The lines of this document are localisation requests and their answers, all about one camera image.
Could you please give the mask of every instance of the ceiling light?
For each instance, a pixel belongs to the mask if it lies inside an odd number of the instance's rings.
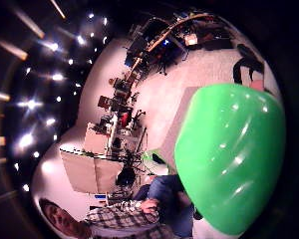
[[[51,173],[54,169],[54,165],[50,161],[45,161],[42,163],[41,169],[45,173]]]
[[[40,107],[42,105],[42,103],[40,102],[36,102],[34,100],[30,100],[29,102],[21,102],[17,104],[18,107],[22,107],[22,108],[29,108],[30,110],[33,110],[35,107]]]
[[[59,48],[58,43],[47,43],[46,46],[50,48],[53,52],[57,51]]]
[[[29,190],[30,190],[28,184],[24,184],[22,188],[23,188],[23,190],[25,190],[25,191],[29,191]]]
[[[33,153],[33,156],[34,156],[34,157],[39,157],[39,156],[40,156],[40,153],[39,153],[38,151],[35,151],[35,152]]]
[[[27,133],[23,135],[19,141],[20,147],[26,147],[29,146],[33,142],[33,136],[31,133]]]
[[[55,123],[55,121],[56,121],[56,120],[53,119],[53,118],[47,119],[47,121],[46,121],[47,126],[52,125],[53,123]]]
[[[63,80],[63,76],[61,74],[55,74],[52,76],[52,80],[54,81],[62,81]]]
[[[15,45],[1,39],[0,39],[0,47],[2,47],[7,52],[13,54],[17,58],[21,59],[22,61],[25,61],[28,57],[28,53],[16,47]]]
[[[28,75],[30,73],[30,71],[31,71],[31,68],[27,68],[26,75]]]
[[[169,43],[169,40],[165,39],[162,44],[166,46],[168,43]]]
[[[79,35],[77,37],[77,40],[78,40],[78,42],[79,42],[80,45],[86,44],[86,41],[83,39],[83,37],[81,35]]]
[[[15,164],[13,164],[14,165],[14,167],[16,168],[16,170],[17,171],[19,171],[19,163],[18,162],[16,162]]]

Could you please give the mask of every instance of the desk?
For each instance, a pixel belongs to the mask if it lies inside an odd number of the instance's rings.
[[[194,16],[190,16],[190,17],[187,17],[185,19],[181,19],[173,24],[171,24],[165,32],[163,32],[161,34],[161,37],[159,37],[156,41],[152,42],[151,44],[148,44],[148,46],[146,47],[146,51],[148,52],[151,52],[159,43],[161,43],[168,35],[169,33],[177,26],[179,26],[180,24],[184,23],[184,22],[187,22],[187,21],[190,21],[190,20],[193,20],[193,19],[197,19],[197,18],[202,18],[202,17],[206,17],[208,16],[207,13],[201,13],[201,14],[196,14]],[[138,66],[138,64],[141,62],[141,58],[137,58],[136,62],[134,63],[134,65],[132,66],[131,68],[131,71],[130,73],[127,75],[127,80],[129,79],[129,77],[131,76],[132,74],[132,71]]]
[[[93,123],[88,123],[83,149],[93,153],[103,153],[104,145],[107,143],[108,136],[105,134],[96,133],[93,130],[94,126],[95,125]]]
[[[116,187],[121,162],[93,158],[60,149],[63,165],[73,190],[84,193],[106,193]]]
[[[118,129],[118,123],[119,123],[119,118],[116,114],[113,115],[112,119],[110,120],[110,122],[113,123],[113,125],[110,127],[110,137],[107,141],[107,145],[106,145],[106,154],[108,154],[109,150],[111,150],[113,141],[114,141],[114,137],[116,135],[116,131]]]
[[[112,144],[113,141],[116,137],[120,138],[120,139],[125,139],[127,141],[133,142],[138,144],[140,141],[140,137],[139,136],[133,136],[133,135],[126,135],[123,133],[119,133],[119,118],[116,114],[113,115],[113,118],[110,120],[110,122],[112,122],[112,126],[109,127],[109,130],[111,131],[110,137],[108,138],[107,144],[106,144],[106,151],[105,154],[109,154],[111,148],[112,148]]]

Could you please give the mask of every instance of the jeans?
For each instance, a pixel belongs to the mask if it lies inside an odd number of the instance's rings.
[[[190,237],[192,230],[193,205],[179,210],[177,193],[183,191],[178,175],[156,177],[149,188],[148,198],[159,201],[159,221],[170,226],[179,237]]]
[[[137,193],[137,195],[135,195],[132,200],[137,200],[137,201],[143,201],[146,200],[148,197],[148,193],[150,190],[150,185],[149,184],[145,184],[143,185],[139,192]]]

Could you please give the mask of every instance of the hair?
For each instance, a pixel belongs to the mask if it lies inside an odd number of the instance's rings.
[[[43,215],[47,218],[47,220],[50,222],[47,214],[46,214],[46,211],[45,211],[45,207],[48,206],[48,205],[53,205],[53,206],[56,206],[56,207],[59,207],[61,208],[57,203],[53,202],[53,201],[50,201],[48,200],[47,198],[40,198],[39,199],[39,206],[40,206],[40,209],[43,213]]]

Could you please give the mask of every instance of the plaid shirt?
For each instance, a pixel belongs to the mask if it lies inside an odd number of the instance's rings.
[[[158,212],[144,213],[140,201],[124,201],[112,206],[91,210],[83,222],[108,229],[145,226],[157,223],[157,226],[125,239],[171,239],[174,238],[169,227],[158,223]]]

